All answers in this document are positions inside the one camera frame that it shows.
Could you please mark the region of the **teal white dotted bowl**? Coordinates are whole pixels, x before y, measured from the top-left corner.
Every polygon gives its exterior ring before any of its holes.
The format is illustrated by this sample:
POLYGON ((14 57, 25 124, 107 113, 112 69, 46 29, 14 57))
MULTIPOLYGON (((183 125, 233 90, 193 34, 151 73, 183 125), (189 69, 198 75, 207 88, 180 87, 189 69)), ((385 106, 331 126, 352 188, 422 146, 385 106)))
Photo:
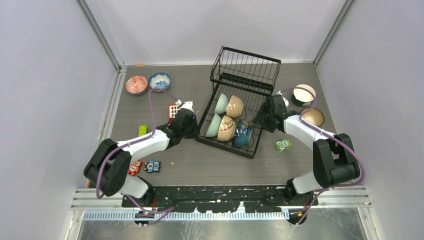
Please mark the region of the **teal white dotted bowl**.
POLYGON ((311 86, 307 84, 299 84, 292 91, 291 101, 295 106, 305 107, 309 106, 313 102, 316 95, 316 91, 311 86))

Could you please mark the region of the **dark blue glazed bowl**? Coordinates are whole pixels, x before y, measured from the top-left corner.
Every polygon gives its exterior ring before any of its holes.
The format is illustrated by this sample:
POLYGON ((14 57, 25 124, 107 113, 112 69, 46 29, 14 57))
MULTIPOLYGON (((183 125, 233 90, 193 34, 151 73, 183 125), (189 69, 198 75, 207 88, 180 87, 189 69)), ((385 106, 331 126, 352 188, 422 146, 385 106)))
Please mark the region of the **dark blue glazed bowl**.
POLYGON ((253 129, 248 123, 240 120, 234 132, 232 145, 236 147, 244 147, 249 144, 252 137, 253 129))

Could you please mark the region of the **beige plain bowl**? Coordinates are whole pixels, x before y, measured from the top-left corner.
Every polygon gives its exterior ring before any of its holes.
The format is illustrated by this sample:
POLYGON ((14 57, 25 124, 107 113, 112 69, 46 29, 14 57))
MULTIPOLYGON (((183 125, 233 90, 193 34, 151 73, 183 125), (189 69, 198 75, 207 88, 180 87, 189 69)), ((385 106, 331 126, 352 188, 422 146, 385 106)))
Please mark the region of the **beige plain bowl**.
POLYGON ((242 99, 236 95, 232 95, 226 109, 226 115, 229 118, 237 119, 242 115, 243 110, 244 102, 242 101, 242 99))

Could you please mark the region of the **brown striped bowl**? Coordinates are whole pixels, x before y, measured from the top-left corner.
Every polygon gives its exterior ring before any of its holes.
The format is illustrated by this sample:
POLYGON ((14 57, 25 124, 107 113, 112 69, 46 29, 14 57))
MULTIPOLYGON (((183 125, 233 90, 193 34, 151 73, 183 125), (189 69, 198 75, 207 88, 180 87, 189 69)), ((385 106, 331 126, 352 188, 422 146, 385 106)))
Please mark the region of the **brown striped bowl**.
POLYGON ((317 108, 311 110, 310 107, 306 107, 300 113, 307 122, 317 127, 321 127, 325 122, 324 114, 317 108))

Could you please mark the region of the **light teal ribbed bowl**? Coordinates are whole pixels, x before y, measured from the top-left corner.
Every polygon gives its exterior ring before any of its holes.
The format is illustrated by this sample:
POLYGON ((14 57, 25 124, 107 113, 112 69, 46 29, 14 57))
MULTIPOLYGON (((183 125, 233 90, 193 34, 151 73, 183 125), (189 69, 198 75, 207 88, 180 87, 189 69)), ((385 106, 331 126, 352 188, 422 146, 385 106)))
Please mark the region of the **light teal ribbed bowl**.
POLYGON ((218 115, 224 114, 227 111, 228 104, 228 97, 224 93, 221 93, 216 103, 214 113, 218 115))

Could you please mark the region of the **beige bowl with bird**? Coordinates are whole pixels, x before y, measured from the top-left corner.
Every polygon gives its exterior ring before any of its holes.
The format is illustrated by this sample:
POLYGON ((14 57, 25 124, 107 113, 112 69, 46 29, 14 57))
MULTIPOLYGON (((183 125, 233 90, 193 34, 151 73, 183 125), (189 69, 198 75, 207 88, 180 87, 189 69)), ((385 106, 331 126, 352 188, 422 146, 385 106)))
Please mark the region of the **beige bowl with bird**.
POLYGON ((236 127, 235 120, 225 115, 220 122, 217 140, 221 142, 230 141, 234 137, 236 127))

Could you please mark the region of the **black wire dish rack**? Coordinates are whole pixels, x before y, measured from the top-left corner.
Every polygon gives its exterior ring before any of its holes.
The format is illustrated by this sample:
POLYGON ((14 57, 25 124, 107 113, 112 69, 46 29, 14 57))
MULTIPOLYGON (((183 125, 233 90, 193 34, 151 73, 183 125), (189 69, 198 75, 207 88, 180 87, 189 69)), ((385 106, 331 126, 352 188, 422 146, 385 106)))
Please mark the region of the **black wire dish rack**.
POLYGON ((262 128, 254 122, 273 93, 281 60, 222 46, 210 71, 212 94, 197 142, 252 159, 262 128))

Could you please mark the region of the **white blue floral bowl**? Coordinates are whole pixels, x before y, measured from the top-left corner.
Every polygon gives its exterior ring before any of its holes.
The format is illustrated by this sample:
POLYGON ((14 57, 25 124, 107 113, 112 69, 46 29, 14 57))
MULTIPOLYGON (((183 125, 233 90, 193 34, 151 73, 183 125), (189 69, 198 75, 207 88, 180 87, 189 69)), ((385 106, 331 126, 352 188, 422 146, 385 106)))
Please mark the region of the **white blue floral bowl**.
POLYGON ((165 91, 171 85, 171 77, 165 72, 158 72, 148 79, 148 84, 155 92, 165 91))

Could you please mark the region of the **blue zigzag pattern bowl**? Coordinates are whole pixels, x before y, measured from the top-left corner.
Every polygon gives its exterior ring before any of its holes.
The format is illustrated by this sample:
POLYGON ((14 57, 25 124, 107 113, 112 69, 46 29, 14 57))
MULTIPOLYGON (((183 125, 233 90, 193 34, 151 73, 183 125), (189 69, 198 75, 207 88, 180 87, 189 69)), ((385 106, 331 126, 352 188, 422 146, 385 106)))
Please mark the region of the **blue zigzag pattern bowl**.
POLYGON ((125 90, 132 95, 142 95, 149 87, 148 80, 141 75, 132 76, 125 83, 125 90))

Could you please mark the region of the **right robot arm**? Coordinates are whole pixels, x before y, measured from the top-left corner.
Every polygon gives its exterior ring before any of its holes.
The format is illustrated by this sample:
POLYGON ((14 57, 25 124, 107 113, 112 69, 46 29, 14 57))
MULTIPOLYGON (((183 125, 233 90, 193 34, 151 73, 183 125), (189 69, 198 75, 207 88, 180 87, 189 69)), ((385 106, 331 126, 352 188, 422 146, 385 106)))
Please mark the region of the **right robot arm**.
POLYGON ((351 138, 326 131, 307 122, 298 112, 287 110, 280 94, 268 96, 253 121, 268 132, 279 130, 291 135, 312 150, 312 171, 286 182, 284 196, 291 205, 299 205, 314 191, 355 179, 363 181, 363 166, 351 138))

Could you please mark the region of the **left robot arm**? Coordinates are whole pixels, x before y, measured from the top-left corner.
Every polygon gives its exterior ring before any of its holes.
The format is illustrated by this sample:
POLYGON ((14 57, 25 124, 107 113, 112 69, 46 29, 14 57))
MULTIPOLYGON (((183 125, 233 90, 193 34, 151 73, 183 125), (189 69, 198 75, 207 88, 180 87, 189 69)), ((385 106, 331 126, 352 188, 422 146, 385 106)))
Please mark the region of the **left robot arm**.
POLYGON ((136 175, 128 174, 135 161, 178 145, 182 139, 193 139, 200 133, 196 114, 181 107, 169 124, 128 141, 103 140, 84 168, 83 175, 96 185, 100 195, 117 193, 132 198, 141 207, 153 202, 151 185, 136 175))

